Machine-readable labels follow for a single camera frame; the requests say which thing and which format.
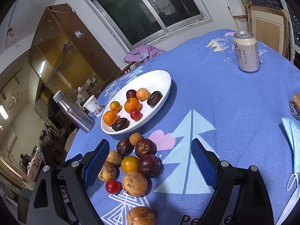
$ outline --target face mask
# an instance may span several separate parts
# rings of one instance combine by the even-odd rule
[[[299,186],[298,173],[300,172],[300,128],[291,118],[282,118],[281,121],[286,135],[289,138],[289,144],[293,155],[293,174],[287,184],[287,191],[289,191],[295,181],[297,187]]]

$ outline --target ceiling fan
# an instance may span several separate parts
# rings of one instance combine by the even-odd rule
[[[15,95],[13,94],[13,98],[11,99],[10,107],[9,107],[7,113],[9,113],[9,112],[12,113],[12,112],[14,111],[14,108],[15,108],[16,103],[22,101],[22,100],[20,100],[20,98],[21,98],[22,95],[25,93],[25,91],[26,91],[26,90],[24,90],[24,92],[20,95],[20,97],[19,97],[19,93],[17,93],[17,96],[15,96]]]

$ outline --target ceiling light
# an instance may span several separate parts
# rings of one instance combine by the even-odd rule
[[[8,119],[7,112],[5,111],[5,109],[2,105],[0,105],[0,113],[3,116],[4,119]]]
[[[2,92],[1,96],[2,96],[2,99],[3,99],[4,101],[6,101],[7,97],[6,97],[6,95],[5,95],[4,92]]]
[[[19,80],[18,77],[15,77],[15,82],[16,82],[17,85],[20,83],[20,80]]]
[[[46,63],[46,60],[44,60],[44,61],[42,62],[42,65],[41,65],[41,67],[40,67],[40,73],[39,73],[39,76],[40,76],[40,77],[42,76],[42,72],[43,72],[45,63]]]

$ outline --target paper cup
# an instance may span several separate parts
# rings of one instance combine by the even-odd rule
[[[83,105],[90,113],[96,117],[100,117],[103,113],[104,108],[100,105],[94,95],[92,95]]]

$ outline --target brown potato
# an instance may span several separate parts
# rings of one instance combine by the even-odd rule
[[[106,161],[111,163],[112,165],[120,166],[122,162],[122,157],[118,152],[110,150]]]
[[[129,142],[133,145],[136,146],[138,142],[140,142],[140,140],[143,137],[139,134],[139,133],[134,133],[132,135],[130,135],[129,137]]]
[[[130,225],[154,225],[156,216],[150,207],[137,206],[127,213],[126,220]]]
[[[106,161],[104,162],[104,165],[101,168],[100,173],[98,174],[98,178],[103,182],[107,182],[111,179],[114,179],[116,175],[117,175],[117,170],[115,166]]]
[[[147,179],[139,172],[129,172],[122,180],[122,187],[130,196],[142,196],[148,189]]]

